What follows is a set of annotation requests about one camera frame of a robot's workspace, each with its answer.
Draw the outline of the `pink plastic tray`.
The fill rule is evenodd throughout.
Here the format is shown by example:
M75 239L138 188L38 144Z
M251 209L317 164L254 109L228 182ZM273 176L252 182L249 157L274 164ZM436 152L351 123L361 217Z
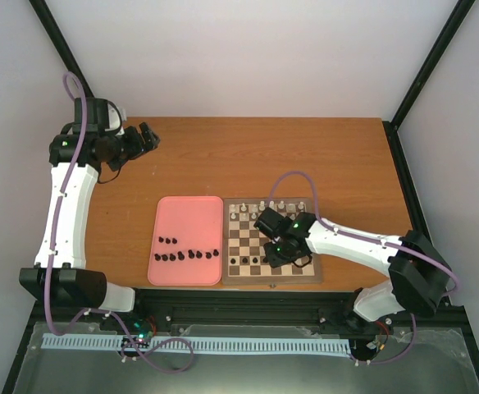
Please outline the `pink plastic tray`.
M154 286L213 286L221 280L223 245L223 200L217 196L167 196L157 203L153 240L148 264L148 280ZM171 243L158 242L158 237ZM219 256L206 259L206 253L219 250ZM188 251L195 254L193 259ZM196 252L203 254L196 258ZM179 261L177 255L185 256ZM168 255L156 261L155 254ZM176 256L169 260L169 254Z

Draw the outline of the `wooden chess board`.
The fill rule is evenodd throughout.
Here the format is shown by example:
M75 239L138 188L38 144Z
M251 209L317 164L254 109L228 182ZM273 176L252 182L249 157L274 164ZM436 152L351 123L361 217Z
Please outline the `wooden chess board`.
M245 203L247 211L242 212L240 205ZM236 219L231 219L230 205L235 204ZM265 208L273 208L278 213L295 219L301 212L312 207L312 201L306 198L288 198L279 202L270 202L261 199L224 199L223 220L223 252L221 281L226 286L271 286L317 284L322 282L321 259L314 255L312 262L303 268L293 264L286 264L279 268L271 268L269 263L262 263L265 257L263 245L269 241L259 230L255 229L251 218L251 205L256 204L259 216ZM240 214L247 213L248 221L241 221ZM242 264L242 258L248 258L249 264Z

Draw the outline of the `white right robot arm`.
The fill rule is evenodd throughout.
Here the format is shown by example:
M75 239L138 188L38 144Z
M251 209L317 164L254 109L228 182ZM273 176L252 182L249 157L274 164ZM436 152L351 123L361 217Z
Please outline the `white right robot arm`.
M157 203L148 260L154 286L314 284L333 256L380 273L354 292L347 318L373 322L406 311L431 317L457 285L422 234L387 236L320 216L316 198L167 196Z

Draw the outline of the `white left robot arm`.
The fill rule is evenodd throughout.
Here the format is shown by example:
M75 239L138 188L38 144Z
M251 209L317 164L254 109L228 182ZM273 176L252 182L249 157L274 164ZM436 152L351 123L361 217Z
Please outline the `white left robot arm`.
M115 134L60 134L50 144L52 195L43 240L20 284L49 307L119 312L130 330L141 329L148 311L135 302L135 290L110 283L104 273L86 268L85 233L89 204L102 163L119 172L130 160L155 150L159 136L147 123Z

